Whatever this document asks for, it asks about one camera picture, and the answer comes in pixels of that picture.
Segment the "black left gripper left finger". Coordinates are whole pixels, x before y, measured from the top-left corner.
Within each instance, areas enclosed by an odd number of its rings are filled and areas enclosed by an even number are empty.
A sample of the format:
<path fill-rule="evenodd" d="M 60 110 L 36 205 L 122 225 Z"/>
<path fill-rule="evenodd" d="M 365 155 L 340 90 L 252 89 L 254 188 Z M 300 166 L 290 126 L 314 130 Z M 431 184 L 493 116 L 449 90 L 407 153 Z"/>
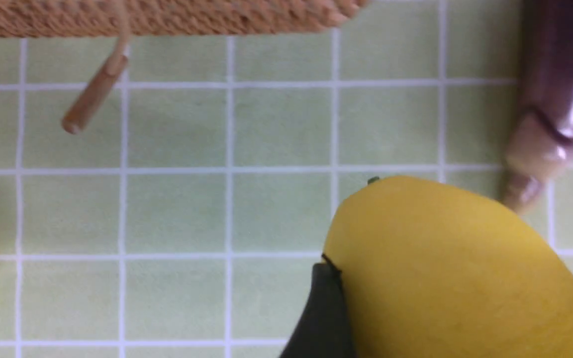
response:
<path fill-rule="evenodd" d="M 280 357 L 357 357 L 342 272 L 326 254 L 312 266 L 309 296 Z"/>

